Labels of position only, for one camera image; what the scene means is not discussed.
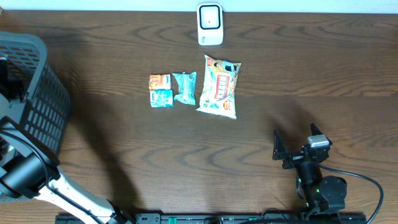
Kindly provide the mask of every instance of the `wooden table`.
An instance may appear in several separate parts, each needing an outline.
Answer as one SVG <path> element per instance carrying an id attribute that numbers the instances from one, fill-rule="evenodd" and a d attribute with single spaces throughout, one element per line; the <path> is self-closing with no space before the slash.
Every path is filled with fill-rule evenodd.
<path id="1" fill-rule="evenodd" d="M 315 122 L 334 142 L 324 164 L 380 182 L 386 196 L 374 222 L 397 223 L 397 17 L 225 13 L 224 26 L 222 45 L 202 47 L 192 12 L 0 17 L 1 30 L 35 34 L 47 44 L 49 63 L 73 97 L 61 164 L 94 194 L 131 212 L 302 207 L 295 171 L 271 159 L 272 131 L 279 128 L 297 149 Z M 198 101 L 205 54 L 242 62 L 237 120 L 179 102 L 150 107 L 150 74 L 197 71 Z M 377 188 L 343 177 L 346 211 L 370 217 Z M 36 200 L 7 203 L 0 223 L 53 223 L 62 212 Z"/>

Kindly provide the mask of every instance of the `food package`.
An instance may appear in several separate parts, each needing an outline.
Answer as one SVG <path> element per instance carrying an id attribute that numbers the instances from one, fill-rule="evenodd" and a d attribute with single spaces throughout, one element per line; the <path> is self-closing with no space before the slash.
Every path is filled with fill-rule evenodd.
<path id="1" fill-rule="evenodd" d="M 171 90 L 172 79 L 168 75 L 150 75 L 149 77 L 149 90 Z"/>
<path id="2" fill-rule="evenodd" d="M 149 95 L 153 108 L 174 106 L 173 90 L 152 90 Z"/>
<path id="3" fill-rule="evenodd" d="M 236 119 L 235 88 L 241 63 L 205 58 L 205 82 L 197 111 Z"/>
<path id="4" fill-rule="evenodd" d="M 178 94 L 175 95 L 174 100 L 188 105 L 196 105 L 195 85 L 197 83 L 197 73 L 173 73 L 173 76 L 178 83 Z"/>

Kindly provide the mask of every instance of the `plastic basket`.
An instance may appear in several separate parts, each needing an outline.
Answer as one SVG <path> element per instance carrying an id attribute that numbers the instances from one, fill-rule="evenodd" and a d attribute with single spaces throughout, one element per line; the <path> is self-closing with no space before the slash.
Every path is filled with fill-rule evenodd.
<path id="1" fill-rule="evenodd" d="M 58 155 L 71 100 L 47 63 L 45 44 L 34 35 L 0 32 L 0 57 L 8 60 L 9 80 L 22 80 L 25 88 L 17 103 L 0 95 L 0 118 L 10 117 Z M 20 199 L 0 196 L 0 203 Z"/>

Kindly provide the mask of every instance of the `blue wrapper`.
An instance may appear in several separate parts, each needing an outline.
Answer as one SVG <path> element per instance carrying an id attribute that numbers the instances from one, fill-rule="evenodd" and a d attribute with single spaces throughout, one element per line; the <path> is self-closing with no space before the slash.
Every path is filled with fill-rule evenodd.
<path id="1" fill-rule="evenodd" d="M 188 105 L 196 105 L 195 85 L 197 83 L 197 73 L 173 73 L 173 76 L 178 83 L 178 94 L 175 95 L 174 99 Z"/>
<path id="2" fill-rule="evenodd" d="M 153 108 L 174 106 L 173 90 L 150 91 L 150 106 Z"/>

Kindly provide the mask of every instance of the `small packet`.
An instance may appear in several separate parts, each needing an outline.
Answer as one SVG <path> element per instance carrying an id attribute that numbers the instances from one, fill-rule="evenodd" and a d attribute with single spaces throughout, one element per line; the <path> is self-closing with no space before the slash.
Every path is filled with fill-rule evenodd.
<path id="1" fill-rule="evenodd" d="M 178 83 L 178 94 L 175 95 L 174 100 L 188 105 L 196 105 L 195 85 L 197 83 L 197 73 L 173 73 L 173 76 Z"/>
<path id="2" fill-rule="evenodd" d="M 150 75 L 149 76 L 149 90 L 171 90 L 172 79 L 168 75 Z"/>
<path id="3" fill-rule="evenodd" d="M 173 90 L 150 91 L 150 106 L 153 108 L 174 106 Z"/>
<path id="4" fill-rule="evenodd" d="M 215 60 L 207 55 L 205 82 L 197 111 L 236 119 L 235 87 L 241 63 Z"/>

